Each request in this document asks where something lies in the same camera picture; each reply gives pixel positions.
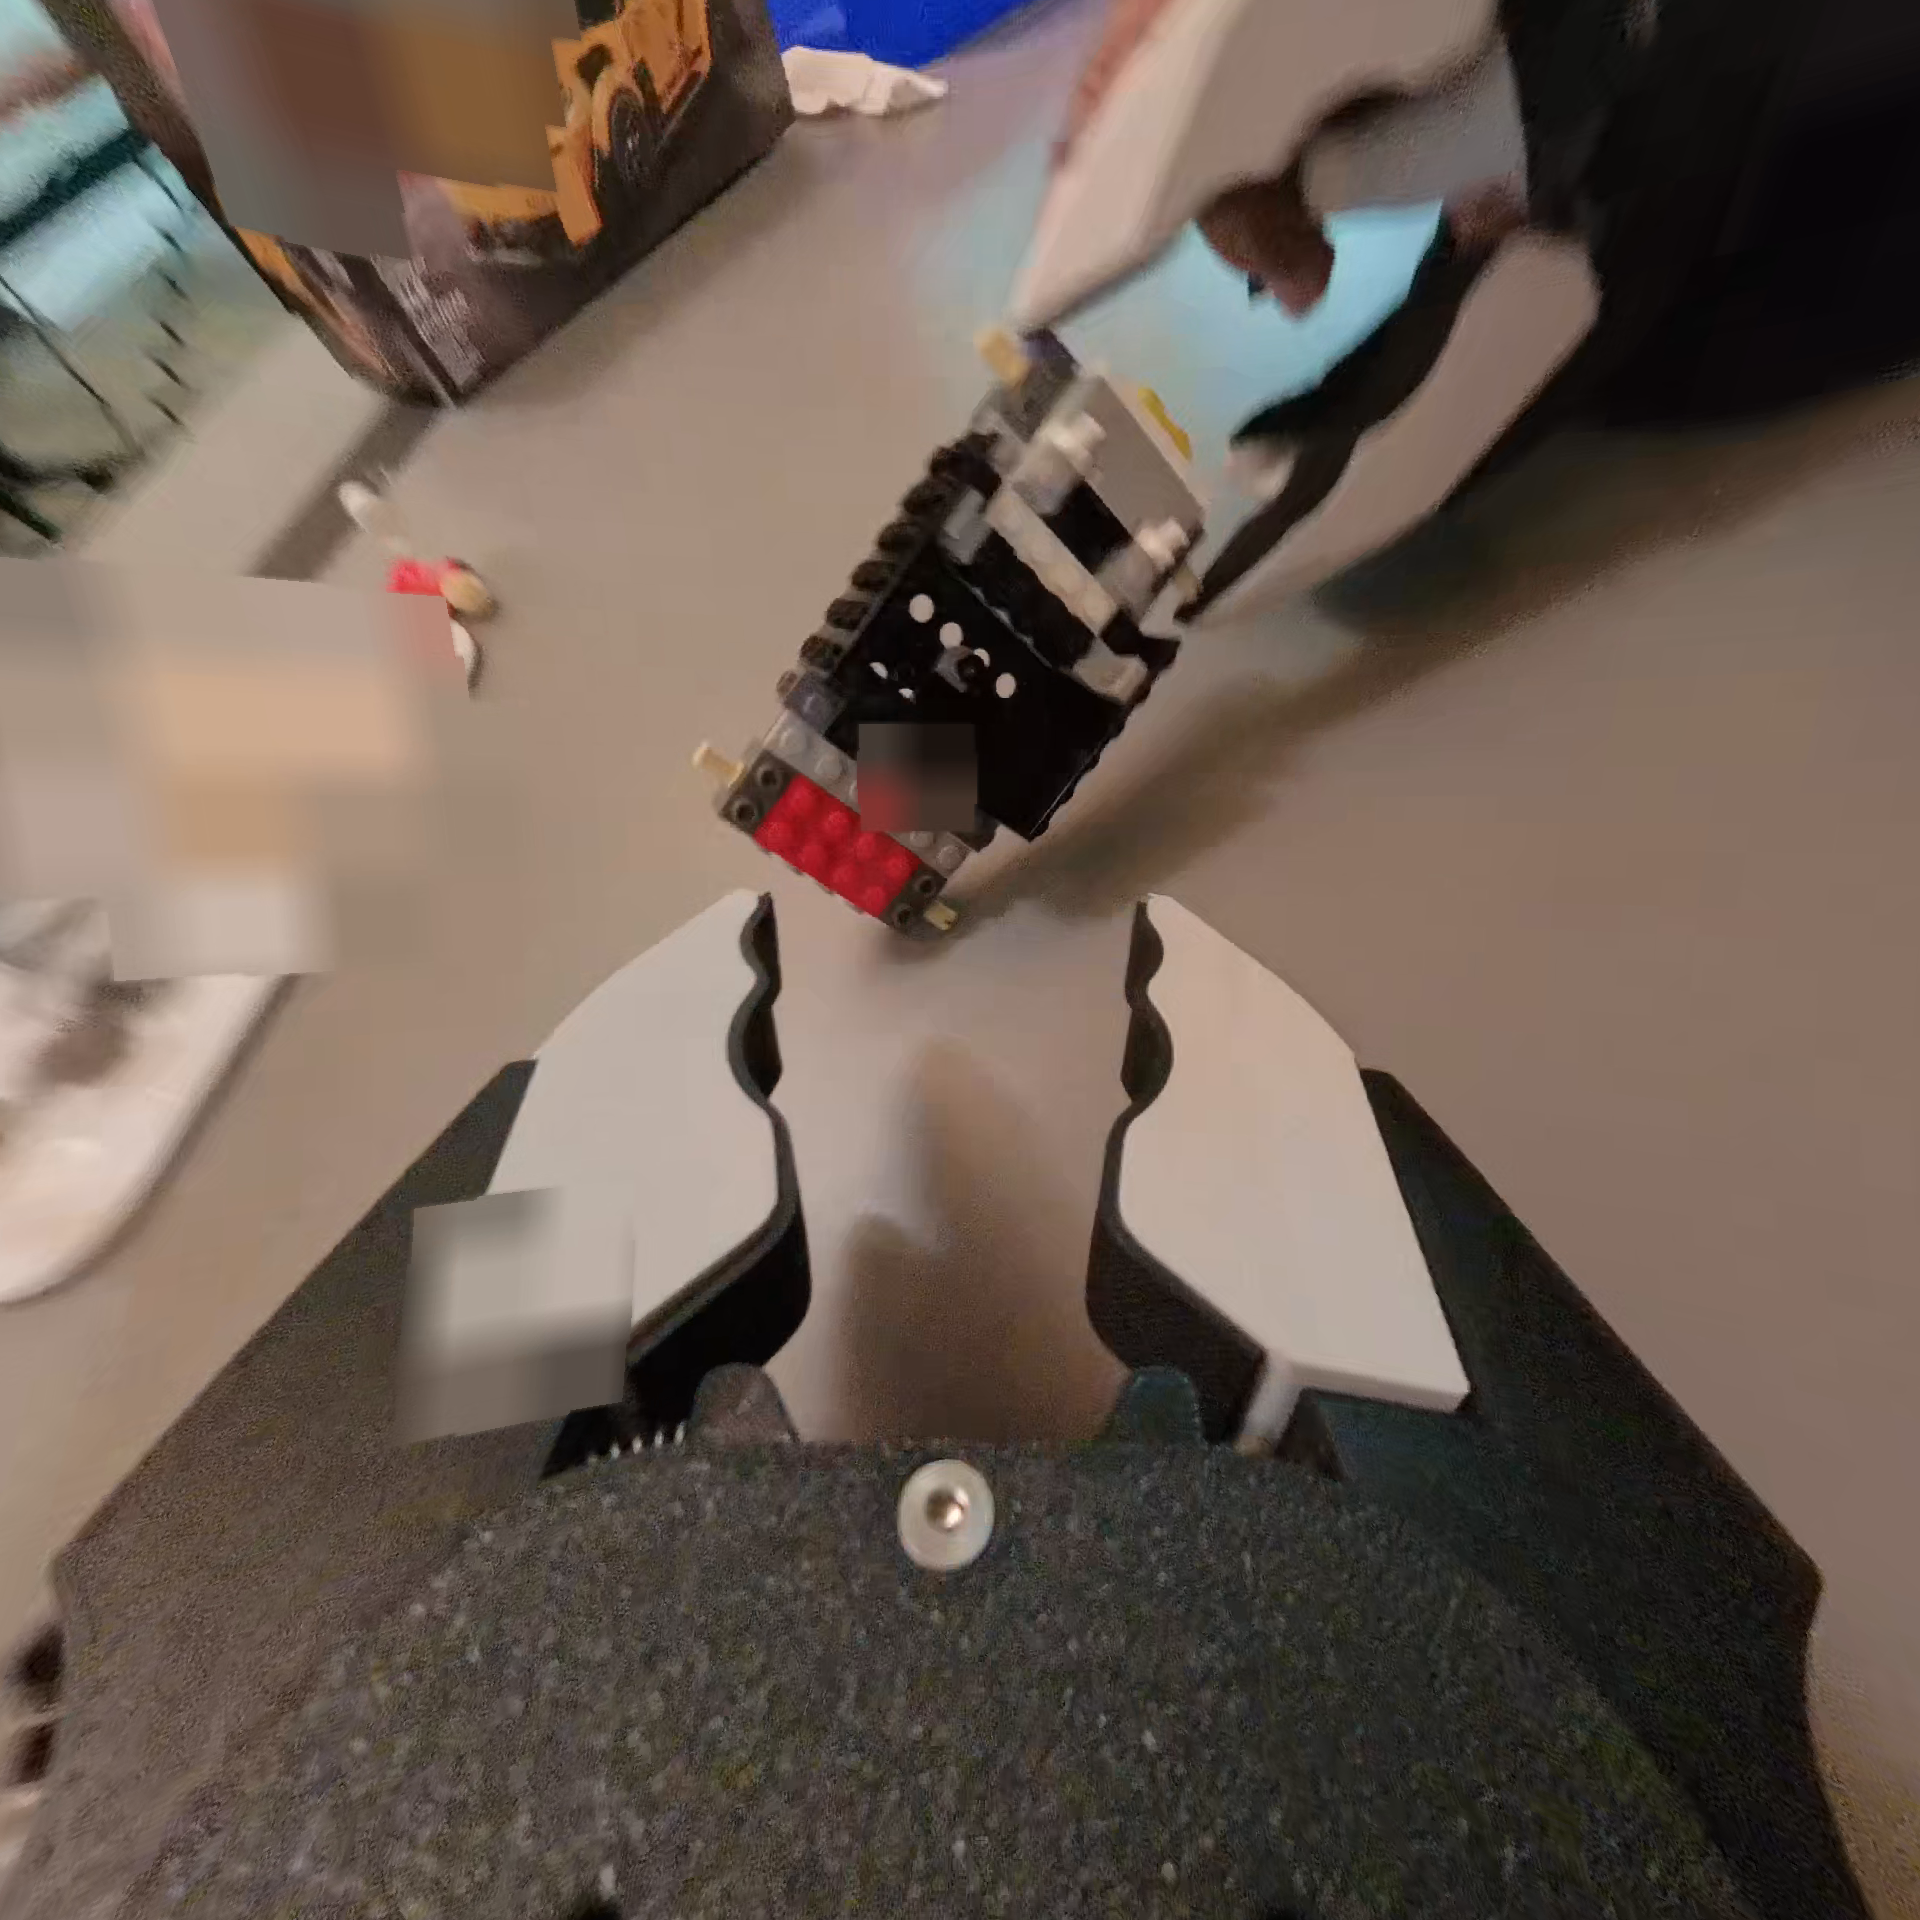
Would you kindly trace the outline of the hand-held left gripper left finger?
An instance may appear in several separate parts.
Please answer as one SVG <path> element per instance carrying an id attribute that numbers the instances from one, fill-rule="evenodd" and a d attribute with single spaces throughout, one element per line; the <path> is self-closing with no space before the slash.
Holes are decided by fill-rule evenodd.
<path id="1" fill-rule="evenodd" d="M 762 1364 L 811 1293 L 777 1106 L 782 952 L 731 892 L 610 974 L 533 1061 L 491 1192 L 559 1207 L 559 1269 L 619 1280 L 630 1368 Z"/>

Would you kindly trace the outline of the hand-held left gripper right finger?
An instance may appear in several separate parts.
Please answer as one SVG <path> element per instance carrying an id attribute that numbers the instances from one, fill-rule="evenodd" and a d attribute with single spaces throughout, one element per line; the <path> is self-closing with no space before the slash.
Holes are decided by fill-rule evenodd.
<path id="1" fill-rule="evenodd" d="M 1472 1391 L 1355 1053 L 1169 895 L 1135 904 L 1122 1108 L 1087 1320 L 1171 1370 L 1201 1434 L 1274 1450 L 1309 1391 L 1454 1414 Z"/>

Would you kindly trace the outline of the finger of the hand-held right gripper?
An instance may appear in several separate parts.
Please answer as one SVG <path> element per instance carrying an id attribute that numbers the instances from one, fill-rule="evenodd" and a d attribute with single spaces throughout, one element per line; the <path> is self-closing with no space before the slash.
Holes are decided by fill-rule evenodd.
<path id="1" fill-rule="evenodd" d="M 1432 516 L 1550 389 L 1599 316 L 1583 242 L 1521 228 L 1490 249 L 1432 230 L 1403 298 L 1317 383 L 1229 438 L 1248 512 L 1179 622 L 1229 622 L 1331 581 Z"/>
<path id="2" fill-rule="evenodd" d="M 1488 2 L 1161 4 L 1054 166 L 1008 327 L 1057 327 L 1215 197 L 1282 175 L 1335 110 L 1429 90 L 1494 45 Z"/>

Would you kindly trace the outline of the blue plastic bin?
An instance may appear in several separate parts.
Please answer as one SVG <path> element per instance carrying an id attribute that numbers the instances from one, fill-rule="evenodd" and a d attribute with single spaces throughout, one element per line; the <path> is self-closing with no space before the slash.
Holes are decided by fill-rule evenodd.
<path id="1" fill-rule="evenodd" d="M 926 65 L 997 31 L 1033 2 L 768 2 L 784 50 L 795 45 Z"/>

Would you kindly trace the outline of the toy brick car model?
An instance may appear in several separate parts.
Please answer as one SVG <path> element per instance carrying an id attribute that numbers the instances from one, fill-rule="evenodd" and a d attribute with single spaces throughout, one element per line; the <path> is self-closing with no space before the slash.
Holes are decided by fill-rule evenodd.
<path id="1" fill-rule="evenodd" d="M 966 429 L 849 568 L 773 724 L 697 765 L 715 813 L 886 927 L 947 927 L 993 837 L 1037 841 L 1179 653 L 1207 500 L 1159 398 L 993 330 Z"/>

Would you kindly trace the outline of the white book stand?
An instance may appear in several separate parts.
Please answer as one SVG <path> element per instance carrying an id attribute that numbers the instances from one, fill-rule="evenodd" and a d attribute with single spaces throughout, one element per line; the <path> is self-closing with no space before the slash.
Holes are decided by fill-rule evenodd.
<path id="1" fill-rule="evenodd" d="M 5 962 L 114 975 L 105 913 L 80 901 L 5 903 Z M 53 1095 L 26 1134 L 1 1148 L 1 1304 L 39 1297 L 96 1264 L 177 1158 L 281 993 L 271 975 L 146 983 L 158 993 L 134 1014 L 127 1056 L 98 1082 Z"/>

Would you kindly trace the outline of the person's right forearm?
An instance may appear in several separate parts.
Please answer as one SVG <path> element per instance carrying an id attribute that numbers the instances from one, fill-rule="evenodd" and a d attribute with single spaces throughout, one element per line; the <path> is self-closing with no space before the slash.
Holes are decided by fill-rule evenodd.
<path id="1" fill-rule="evenodd" d="M 1523 2 L 1535 222 L 1599 312 L 1510 440 L 1773 415 L 1917 353 L 1915 2 Z"/>

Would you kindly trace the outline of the person's right hand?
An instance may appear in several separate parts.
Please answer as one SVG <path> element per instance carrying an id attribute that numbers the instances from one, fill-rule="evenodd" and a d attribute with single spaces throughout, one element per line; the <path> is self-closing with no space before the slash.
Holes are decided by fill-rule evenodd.
<path id="1" fill-rule="evenodd" d="M 1462 249 L 1483 254 L 1521 228 L 1527 215 L 1518 185 L 1488 180 L 1446 199 L 1439 225 Z M 1290 318 L 1327 290 L 1335 249 L 1297 170 L 1222 192 L 1197 215 L 1194 228 L 1251 296 L 1274 298 Z"/>

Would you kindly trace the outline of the white crumpled paper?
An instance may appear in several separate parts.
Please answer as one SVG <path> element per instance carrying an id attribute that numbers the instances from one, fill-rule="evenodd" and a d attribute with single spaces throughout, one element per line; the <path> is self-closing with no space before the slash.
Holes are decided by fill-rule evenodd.
<path id="1" fill-rule="evenodd" d="M 946 80 L 862 52 L 787 45 L 782 65 L 792 114 L 807 120 L 895 118 L 947 96 Z"/>

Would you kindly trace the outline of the black toy car set box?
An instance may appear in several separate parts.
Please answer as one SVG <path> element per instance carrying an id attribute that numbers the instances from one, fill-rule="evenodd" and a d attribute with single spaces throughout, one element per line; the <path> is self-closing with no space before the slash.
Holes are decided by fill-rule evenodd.
<path id="1" fill-rule="evenodd" d="M 792 120 L 759 2 L 49 4 L 355 377 L 459 404 Z"/>

